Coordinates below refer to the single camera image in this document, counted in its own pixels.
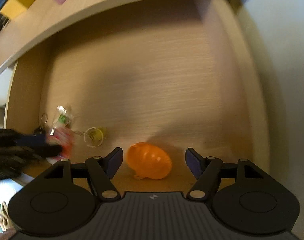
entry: colorful toy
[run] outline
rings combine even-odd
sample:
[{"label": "colorful toy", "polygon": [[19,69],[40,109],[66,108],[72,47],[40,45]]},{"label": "colorful toy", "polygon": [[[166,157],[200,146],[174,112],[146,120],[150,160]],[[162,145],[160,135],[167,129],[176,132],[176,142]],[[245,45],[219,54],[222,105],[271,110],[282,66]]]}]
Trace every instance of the colorful toy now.
[{"label": "colorful toy", "polygon": [[162,179],[172,169],[172,160],[168,154],[146,142],[132,145],[128,149],[126,162],[136,172],[135,179]]}]

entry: orange object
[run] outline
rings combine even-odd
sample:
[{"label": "orange object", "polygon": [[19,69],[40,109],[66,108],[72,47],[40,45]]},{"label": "orange object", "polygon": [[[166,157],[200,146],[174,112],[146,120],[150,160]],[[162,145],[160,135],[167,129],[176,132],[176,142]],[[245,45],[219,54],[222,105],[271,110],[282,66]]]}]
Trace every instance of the orange object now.
[{"label": "orange object", "polygon": [[145,142],[136,143],[128,149],[126,162],[136,172],[136,179],[162,179],[172,169],[172,160],[168,154]]}]

